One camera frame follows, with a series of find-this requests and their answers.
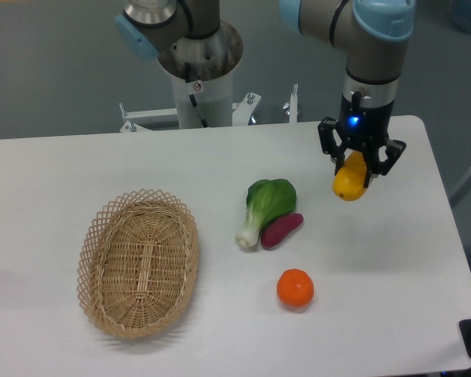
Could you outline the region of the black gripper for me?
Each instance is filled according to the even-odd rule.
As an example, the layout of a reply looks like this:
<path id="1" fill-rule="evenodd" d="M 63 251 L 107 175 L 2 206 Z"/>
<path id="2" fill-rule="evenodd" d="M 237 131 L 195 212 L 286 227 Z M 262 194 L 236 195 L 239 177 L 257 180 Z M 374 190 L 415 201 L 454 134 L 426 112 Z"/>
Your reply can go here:
<path id="1" fill-rule="evenodd" d="M 361 152 L 362 147 L 366 165 L 365 189 L 377 176 L 386 176 L 390 172 L 407 147 L 403 141 L 389 139 L 393 104 L 392 101 L 381 107 L 352 109 L 352 102 L 342 97 L 339 119 L 325 117 L 319 123 L 321 148 L 335 165 L 334 174 L 344 166 L 347 148 Z"/>

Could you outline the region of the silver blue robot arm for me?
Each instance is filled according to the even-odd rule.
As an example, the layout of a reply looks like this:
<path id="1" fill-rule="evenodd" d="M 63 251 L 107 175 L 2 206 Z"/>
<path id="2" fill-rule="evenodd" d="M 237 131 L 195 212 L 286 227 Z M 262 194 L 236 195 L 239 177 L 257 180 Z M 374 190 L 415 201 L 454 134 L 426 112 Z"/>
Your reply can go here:
<path id="1" fill-rule="evenodd" d="M 346 152 L 365 163 L 363 184 L 386 175 L 406 145 L 389 137 L 407 43 L 414 29 L 413 1 L 281 1 L 282 22 L 301 35 L 329 43 L 347 54 L 340 114 L 318 127 L 322 150 L 337 169 Z M 228 126 L 232 106 L 217 104 L 222 116 L 207 114 L 202 90 L 230 76 L 243 43 L 224 22 L 217 1 L 127 1 L 115 26 L 142 59 L 156 59 L 182 87 L 185 106 L 178 112 L 185 128 Z"/>

